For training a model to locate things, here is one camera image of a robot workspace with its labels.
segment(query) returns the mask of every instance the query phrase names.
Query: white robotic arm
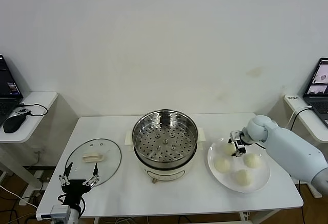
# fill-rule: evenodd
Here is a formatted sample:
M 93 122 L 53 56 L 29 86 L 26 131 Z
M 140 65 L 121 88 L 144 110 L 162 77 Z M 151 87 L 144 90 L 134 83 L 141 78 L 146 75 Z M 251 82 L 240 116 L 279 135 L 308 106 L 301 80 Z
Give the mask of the white robotic arm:
M 264 142 L 268 155 L 292 177 L 309 182 L 328 195 L 328 164 L 321 151 L 269 117 L 254 117 L 242 132 L 232 132 L 231 139 L 241 152 L 241 144 Z

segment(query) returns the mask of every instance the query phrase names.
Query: white shelf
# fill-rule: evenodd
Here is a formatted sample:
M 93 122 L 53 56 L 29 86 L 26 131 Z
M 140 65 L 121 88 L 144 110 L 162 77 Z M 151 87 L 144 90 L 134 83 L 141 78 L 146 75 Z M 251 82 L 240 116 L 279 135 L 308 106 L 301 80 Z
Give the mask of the white shelf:
M 40 104 L 47 109 L 51 107 L 53 102 L 57 98 L 56 92 L 31 92 L 29 93 L 21 103 L 25 104 Z M 45 110 L 40 106 L 27 107 L 32 111 L 32 114 L 43 114 Z M 18 115 L 15 111 L 10 116 Z M 27 141 L 37 125 L 43 119 L 43 116 L 27 116 L 22 126 L 14 133 L 5 133 L 3 127 L 0 127 L 0 143 L 23 143 Z
M 285 95 L 284 100 L 292 111 L 308 106 L 299 95 Z M 316 141 L 320 143 L 328 142 L 328 128 L 312 110 L 306 110 L 300 113 L 298 118 Z

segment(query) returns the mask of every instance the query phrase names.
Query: steamed bun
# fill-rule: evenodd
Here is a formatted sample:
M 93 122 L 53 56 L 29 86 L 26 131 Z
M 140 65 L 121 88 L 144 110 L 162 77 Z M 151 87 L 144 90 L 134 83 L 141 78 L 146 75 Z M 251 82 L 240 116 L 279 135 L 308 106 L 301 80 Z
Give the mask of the steamed bun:
M 257 154 L 246 154 L 243 156 L 243 161 L 247 167 L 256 169 L 261 167 L 261 157 Z
M 246 169 L 238 170 L 235 173 L 235 180 L 240 186 L 246 187 L 253 183 L 253 177 L 251 173 Z
M 230 162 L 224 157 L 217 158 L 214 162 L 214 166 L 220 173 L 226 173 L 230 171 Z
M 223 145 L 223 151 L 227 156 L 231 156 L 236 152 L 236 147 L 233 143 L 226 143 Z

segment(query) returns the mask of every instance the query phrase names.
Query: power outlet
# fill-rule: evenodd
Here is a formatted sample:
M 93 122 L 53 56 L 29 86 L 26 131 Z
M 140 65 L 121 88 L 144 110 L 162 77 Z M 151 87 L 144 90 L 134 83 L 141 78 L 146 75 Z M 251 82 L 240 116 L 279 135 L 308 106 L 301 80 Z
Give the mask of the power outlet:
M 43 154 L 45 152 L 45 148 L 41 146 L 31 146 L 34 154 Z

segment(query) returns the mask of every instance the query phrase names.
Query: glass lid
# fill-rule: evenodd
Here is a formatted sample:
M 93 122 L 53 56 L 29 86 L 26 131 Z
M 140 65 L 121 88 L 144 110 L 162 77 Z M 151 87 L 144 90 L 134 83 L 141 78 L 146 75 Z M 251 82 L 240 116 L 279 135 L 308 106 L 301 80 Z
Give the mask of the glass lid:
M 117 171 L 121 163 L 119 146 L 105 138 L 93 139 L 77 147 L 67 159 L 65 168 L 72 164 L 68 179 L 88 180 L 98 167 L 99 186 L 109 180 Z

